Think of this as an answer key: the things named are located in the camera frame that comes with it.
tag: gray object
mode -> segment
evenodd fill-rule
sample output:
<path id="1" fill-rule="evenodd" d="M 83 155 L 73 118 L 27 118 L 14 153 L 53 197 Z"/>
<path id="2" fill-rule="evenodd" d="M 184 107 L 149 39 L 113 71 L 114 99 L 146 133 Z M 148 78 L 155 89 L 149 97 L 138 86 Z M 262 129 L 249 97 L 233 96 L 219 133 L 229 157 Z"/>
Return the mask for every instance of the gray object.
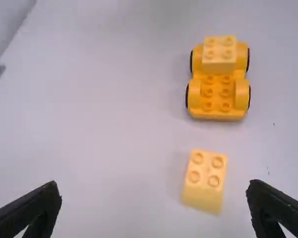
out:
<path id="1" fill-rule="evenodd" d="M 0 0 L 0 57 L 35 3 L 36 0 Z M 0 65 L 0 76 L 4 69 Z"/>

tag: yellow lego brick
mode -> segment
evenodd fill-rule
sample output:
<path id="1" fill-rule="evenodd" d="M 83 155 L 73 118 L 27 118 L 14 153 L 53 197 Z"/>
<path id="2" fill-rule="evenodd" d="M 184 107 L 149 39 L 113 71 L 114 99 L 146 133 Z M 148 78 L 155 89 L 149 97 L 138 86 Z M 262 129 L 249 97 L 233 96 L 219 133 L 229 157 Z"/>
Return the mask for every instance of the yellow lego brick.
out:
<path id="1" fill-rule="evenodd" d="M 206 37 L 190 55 L 193 74 L 231 74 L 234 70 L 242 70 L 245 74 L 248 67 L 249 47 L 244 42 L 236 41 L 235 36 Z"/>
<path id="2" fill-rule="evenodd" d="M 242 70 L 231 75 L 198 75 L 187 87 L 186 106 L 195 118 L 239 120 L 247 113 L 250 87 Z"/>
<path id="3" fill-rule="evenodd" d="M 203 44 L 202 72 L 206 74 L 230 74 L 237 63 L 235 36 L 206 37 Z"/>
<path id="4" fill-rule="evenodd" d="M 226 168 L 225 155 L 193 150 L 184 180 L 182 202 L 202 211 L 219 214 Z"/>

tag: toy car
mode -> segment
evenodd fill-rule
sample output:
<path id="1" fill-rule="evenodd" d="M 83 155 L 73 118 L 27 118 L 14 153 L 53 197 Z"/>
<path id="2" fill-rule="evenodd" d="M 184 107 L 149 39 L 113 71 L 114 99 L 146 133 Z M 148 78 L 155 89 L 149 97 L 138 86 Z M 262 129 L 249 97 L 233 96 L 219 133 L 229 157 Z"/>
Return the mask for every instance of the toy car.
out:
<path id="1" fill-rule="evenodd" d="M 186 107 L 194 118 L 239 120 L 248 111 L 249 47 L 234 36 L 206 37 L 190 55 Z"/>

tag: white surface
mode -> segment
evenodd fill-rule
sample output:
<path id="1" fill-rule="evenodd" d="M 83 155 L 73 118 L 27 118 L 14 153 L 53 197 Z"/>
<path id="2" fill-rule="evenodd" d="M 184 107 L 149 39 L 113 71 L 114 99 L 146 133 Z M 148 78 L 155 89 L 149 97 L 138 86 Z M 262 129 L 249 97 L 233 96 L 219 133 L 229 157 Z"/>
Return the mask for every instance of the white surface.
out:
<path id="1" fill-rule="evenodd" d="M 298 1 L 274 2 L 39 1 L 2 58 L 0 207 L 55 179 L 56 238 L 254 238 L 250 179 L 298 199 Z M 212 34 L 251 48 L 241 123 L 184 108 Z M 219 217 L 179 202 L 192 148 L 229 156 Z"/>

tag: black wheel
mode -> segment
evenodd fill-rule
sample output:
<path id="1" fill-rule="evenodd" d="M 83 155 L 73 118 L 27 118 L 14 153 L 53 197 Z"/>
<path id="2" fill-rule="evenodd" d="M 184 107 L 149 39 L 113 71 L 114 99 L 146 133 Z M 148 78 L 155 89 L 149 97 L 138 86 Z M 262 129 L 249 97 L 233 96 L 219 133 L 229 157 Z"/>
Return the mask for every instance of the black wheel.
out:
<path id="1" fill-rule="evenodd" d="M 191 51 L 191 53 L 190 53 L 190 70 L 191 70 L 191 73 L 193 73 L 193 70 L 192 70 L 192 60 L 193 60 L 193 51 Z"/>
<path id="2" fill-rule="evenodd" d="M 248 98 L 248 108 L 247 108 L 247 110 L 249 109 L 249 105 L 250 105 L 250 86 L 249 86 L 249 98 Z"/>
<path id="3" fill-rule="evenodd" d="M 187 89 L 185 91 L 185 107 L 188 108 L 188 94 L 189 94 L 189 84 L 187 85 Z"/>
<path id="4" fill-rule="evenodd" d="M 249 68 L 249 48 L 247 49 L 247 66 L 246 66 L 246 72 L 248 72 Z"/>

